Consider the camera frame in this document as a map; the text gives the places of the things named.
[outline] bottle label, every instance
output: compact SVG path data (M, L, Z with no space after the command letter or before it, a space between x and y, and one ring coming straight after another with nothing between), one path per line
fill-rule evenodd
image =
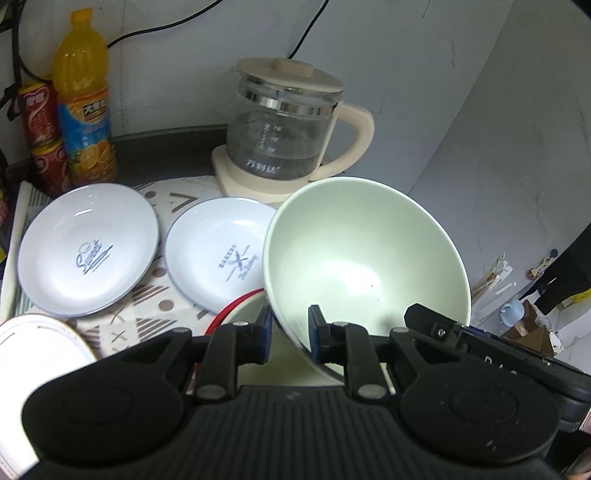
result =
M114 180L117 167L109 122L109 89L59 101L57 109L74 184Z

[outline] blue printed logo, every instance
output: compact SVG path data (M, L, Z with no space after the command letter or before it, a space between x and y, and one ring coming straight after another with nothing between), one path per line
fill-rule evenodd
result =
M246 278L248 272L250 272L252 266L254 265L254 262L256 262L259 258L258 255L253 255L251 257L246 256L246 252L248 252L250 247L250 245L247 245L244 249L244 252L240 253L238 251L238 247L236 245L232 245L227 251L226 255L224 255L222 261L217 267L222 269L226 267L226 265L233 267L230 271L230 274L226 278L226 281L229 281L236 271L239 272L238 278L240 280L244 280Z
M113 248L113 245L107 249L103 249L100 240L94 240L92 244L88 242L82 244L76 256L76 266L82 269L83 275L86 275L88 272L94 272L111 256L109 253L111 248Z

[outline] white plate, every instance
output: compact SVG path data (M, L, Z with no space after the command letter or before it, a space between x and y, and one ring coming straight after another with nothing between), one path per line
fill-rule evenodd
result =
M37 463L22 429L22 407L44 383L94 362L95 356L62 322L40 314L0 326L0 467L16 478Z
M164 245L173 283L213 313L262 288L262 246L274 213L264 203L235 197L187 210L170 228Z
M123 185L88 185L35 218L22 239L18 278L41 310L82 316L129 292L157 247L158 221L146 199Z

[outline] kettle lid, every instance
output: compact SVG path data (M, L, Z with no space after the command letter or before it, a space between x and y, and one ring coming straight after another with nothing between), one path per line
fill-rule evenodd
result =
M338 78L299 60L253 57L238 61L237 67L245 75L282 87L322 93L343 91L343 82Z

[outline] metal ring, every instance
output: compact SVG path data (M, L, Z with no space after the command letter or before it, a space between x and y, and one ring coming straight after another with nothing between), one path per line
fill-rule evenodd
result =
M290 115L327 116L331 115L336 107L336 104L330 106L293 105L292 103L267 97L251 90L244 91L244 97L257 105L275 110L276 112L289 113Z

